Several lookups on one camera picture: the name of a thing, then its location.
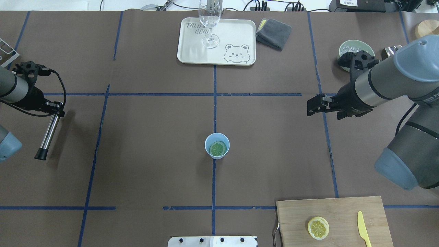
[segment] light blue plastic cap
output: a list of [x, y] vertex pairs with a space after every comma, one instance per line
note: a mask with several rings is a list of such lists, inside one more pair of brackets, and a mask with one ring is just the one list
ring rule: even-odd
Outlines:
[[410, 79], [439, 81], [439, 35], [427, 35], [399, 49], [393, 58], [395, 67]]
[[15, 138], [15, 136], [9, 132], [3, 141], [0, 143], [0, 162], [5, 161], [7, 158], [16, 153], [22, 148], [22, 143]]
[[375, 170], [405, 190], [411, 190], [418, 185], [406, 164], [388, 148], [384, 149], [375, 163]]

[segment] white background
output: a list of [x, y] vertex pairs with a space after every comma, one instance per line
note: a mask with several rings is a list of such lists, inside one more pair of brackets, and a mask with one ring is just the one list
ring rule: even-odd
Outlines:
[[[197, 0], [174, 0], [176, 4], [186, 7], [198, 7]], [[232, 7], [242, 11], [249, 0], [223, 0], [223, 8]], [[426, 5], [425, 1], [416, 12], [437, 13], [434, 6]], [[140, 9], [148, 4], [163, 5], [166, 0], [104, 0], [104, 11], [121, 11], [127, 9]], [[331, 0], [301, 0], [307, 10], [328, 8]], [[0, 10], [76, 10], [98, 11], [101, 0], [0, 0]], [[284, 11], [286, 3], [269, 2], [271, 11]], [[186, 10], [175, 5], [168, 10]]]

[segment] lemon slice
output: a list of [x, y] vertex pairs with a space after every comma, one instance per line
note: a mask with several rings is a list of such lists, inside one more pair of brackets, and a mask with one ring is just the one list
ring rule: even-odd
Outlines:
[[308, 222], [308, 232], [314, 239], [323, 240], [329, 233], [329, 224], [322, 217], [314, 217]]
[[226, 144], [224, 142], [218, 141], [212, 143], [209, 148], [209, 153], [213, 156], [221, 156], [226, 152]]

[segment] bear face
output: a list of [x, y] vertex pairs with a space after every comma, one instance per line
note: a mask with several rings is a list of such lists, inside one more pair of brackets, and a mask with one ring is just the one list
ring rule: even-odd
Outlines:
[[248, 54], [248, 45], [226, 45], [226, 53], [224, 54], [224, 59], [227, 61], [227, 63], [247, 63], [250, 60], [250, 55]]

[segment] gray cloth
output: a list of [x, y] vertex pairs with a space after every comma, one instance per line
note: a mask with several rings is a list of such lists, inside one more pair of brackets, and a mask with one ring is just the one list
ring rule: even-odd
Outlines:
[[281, 51], [290, 36], [291, 29], [290, 25], [268, 19], [265, 25], [256, 32], [256, 41]]

